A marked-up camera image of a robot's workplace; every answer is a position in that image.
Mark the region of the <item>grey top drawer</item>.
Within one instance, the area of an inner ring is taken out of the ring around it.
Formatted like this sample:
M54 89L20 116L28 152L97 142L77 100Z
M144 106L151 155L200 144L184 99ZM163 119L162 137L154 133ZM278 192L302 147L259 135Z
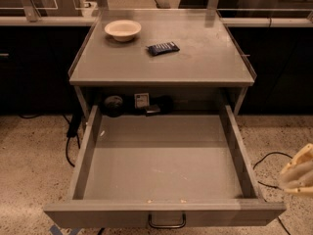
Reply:
M64 228L262 226L264 200L229 106L216 114L106 117L92 109L66 200L45 213Z

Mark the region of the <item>white label box behind drawer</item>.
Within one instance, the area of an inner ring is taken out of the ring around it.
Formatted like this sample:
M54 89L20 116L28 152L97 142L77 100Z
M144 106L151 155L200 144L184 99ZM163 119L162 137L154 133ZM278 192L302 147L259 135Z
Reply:
M144 109L150 105L150 96L148 93L135 94L134 100L136 109Z

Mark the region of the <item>black round object behind drawer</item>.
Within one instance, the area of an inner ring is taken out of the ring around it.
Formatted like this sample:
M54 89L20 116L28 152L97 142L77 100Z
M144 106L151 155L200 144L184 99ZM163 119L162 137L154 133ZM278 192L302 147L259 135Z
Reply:
M109 96L103 102L103 109L107 116L117 118L124 113L123 99L118 95Z

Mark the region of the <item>grey cabinet table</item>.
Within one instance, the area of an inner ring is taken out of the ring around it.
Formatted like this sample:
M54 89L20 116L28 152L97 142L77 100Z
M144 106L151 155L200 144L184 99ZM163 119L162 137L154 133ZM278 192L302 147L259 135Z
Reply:
M104 32L117 20L142 26L136 39L118 43ZM174 42L180 50L152 56L147 47ZM105 10L71 68L75 86L239 87L244 97L255 76L226 27L206 10Z

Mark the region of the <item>dark blue snack packet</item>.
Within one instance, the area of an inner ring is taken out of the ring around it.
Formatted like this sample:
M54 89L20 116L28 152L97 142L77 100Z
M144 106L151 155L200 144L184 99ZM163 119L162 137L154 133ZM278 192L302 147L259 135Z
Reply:
M178 52L180 48L174 42L165 42L147 47L152 56L159 56L167 53Z

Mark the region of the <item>white bowl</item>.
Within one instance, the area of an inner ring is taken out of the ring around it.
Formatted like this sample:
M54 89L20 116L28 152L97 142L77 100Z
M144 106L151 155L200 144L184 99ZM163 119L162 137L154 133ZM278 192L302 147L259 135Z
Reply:
M105 33L118 42L128 42L134 39L141 29L141 25L135 21L119 20L108 23Z

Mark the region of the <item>black power adapter left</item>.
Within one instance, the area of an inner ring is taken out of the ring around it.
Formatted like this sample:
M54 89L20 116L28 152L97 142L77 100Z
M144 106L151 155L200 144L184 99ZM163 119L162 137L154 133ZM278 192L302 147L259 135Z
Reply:
M74 114L69 122L67 138L75 137L77 135L80 124L81 124L81 115Z

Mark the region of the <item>blue tape cross on floor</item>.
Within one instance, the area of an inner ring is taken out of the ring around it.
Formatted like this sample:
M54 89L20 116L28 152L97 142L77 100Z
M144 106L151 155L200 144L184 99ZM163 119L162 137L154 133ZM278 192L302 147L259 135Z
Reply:
M60 228L52 225L49 229L51 235L78 235L80 228Z

